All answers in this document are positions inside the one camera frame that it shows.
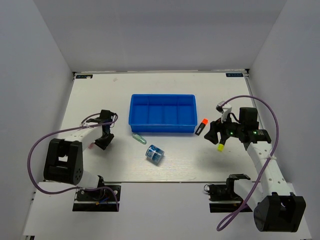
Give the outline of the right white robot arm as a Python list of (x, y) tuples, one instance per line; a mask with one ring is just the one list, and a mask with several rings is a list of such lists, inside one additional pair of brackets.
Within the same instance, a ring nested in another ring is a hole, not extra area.
[(273, 154), (273, 145), (268, 132), (259, 129), (258, 111), (254, 107), (242, 107), (239, 117), (234, 116), (227, 104), (217, 107), (221, 117), (210, 123), (204, 138), (222, 151), (227, 139), (237, 138), (250, 156), (258, 174), (256, 182), (244, 174), (231, 174), (225, 184), (208, 184), (204, 191), (210, 201), (238, 201), (234, 215), (243, 210), (252, 210), (256, 228), (261, 232), (298, 231), (306, 209), (302, 196), (297, 196), (287, 184)]

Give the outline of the orange capped black highlighter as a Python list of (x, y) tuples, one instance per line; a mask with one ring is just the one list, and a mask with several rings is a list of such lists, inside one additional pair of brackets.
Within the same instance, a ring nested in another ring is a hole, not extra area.
[(199, 124), (198, 128), (196, 129), (195, 135), (199, 136), (204, 130), (204, 128), (206, 127), (206, 125), (208, 124), (208, 122), (209, 120), (207, 118), (204, 118)]

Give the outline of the yellow capped black highlighter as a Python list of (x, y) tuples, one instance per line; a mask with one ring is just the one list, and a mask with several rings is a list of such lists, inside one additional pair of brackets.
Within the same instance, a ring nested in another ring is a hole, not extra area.
[(219, 144), (217, 145), (217, 150), (218, 150), (219, 152), (223, 152), (223, 151), (224, 151), (224, 148), (225, 148), (225, 144), (224, 144), (224, 143), (219, 143)]

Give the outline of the blue tape roll pack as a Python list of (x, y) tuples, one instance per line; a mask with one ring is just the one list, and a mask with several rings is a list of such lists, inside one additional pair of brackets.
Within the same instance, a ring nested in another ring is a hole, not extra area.
[(147, 160), (152, 162), (155, 165), (158, 165), (164, 157), (165, 152), (156, 147), (155, 145), (150, 145), (146, 150), (145, 156)]

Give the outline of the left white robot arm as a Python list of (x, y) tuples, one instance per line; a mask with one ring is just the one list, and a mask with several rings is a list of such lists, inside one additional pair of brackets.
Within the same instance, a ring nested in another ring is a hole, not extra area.
[(95, 200), (102, 199), (106, 193), (103, 177), (84, 170), (83, 152), (91, 144), (106, 150), (114, 138), (111, 125), (117, 120), (116, 113), (103, 109), (82, 120), (82, 129), (64, 139), (52, 139), (48, 145), (44, 179), (80, 187), (83, 194)]

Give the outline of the green clear utility knife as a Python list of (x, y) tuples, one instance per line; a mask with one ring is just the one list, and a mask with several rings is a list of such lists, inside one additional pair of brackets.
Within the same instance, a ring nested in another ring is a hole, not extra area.
[(132, 137), (133, 137), (136, 141), (140, 142), (140, 143), (143, 144), (143, 145), (146, 145), (146, 144), (147, 144), (147, 141), (146, 141), (142, 136), (140, 136), (139, 134), (133, 133), (133, 134), (132, 134)]

